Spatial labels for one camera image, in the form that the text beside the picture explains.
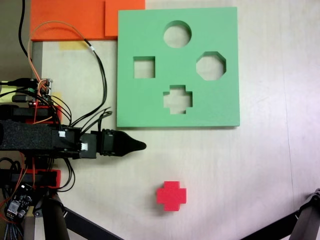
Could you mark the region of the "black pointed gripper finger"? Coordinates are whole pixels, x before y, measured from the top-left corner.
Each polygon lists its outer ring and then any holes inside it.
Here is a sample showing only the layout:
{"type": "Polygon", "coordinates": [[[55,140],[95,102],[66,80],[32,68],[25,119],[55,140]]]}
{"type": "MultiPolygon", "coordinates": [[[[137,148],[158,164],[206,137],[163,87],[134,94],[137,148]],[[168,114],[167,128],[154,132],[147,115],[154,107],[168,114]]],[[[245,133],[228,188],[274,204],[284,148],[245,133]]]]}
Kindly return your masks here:
{"type": "Polygon", "coordinates": [[[123,157],[129,153],[142,151],[147,148],[147,145],[139,140],[136,140],[123,131],[115,133],[115,156],[123,157]]]}

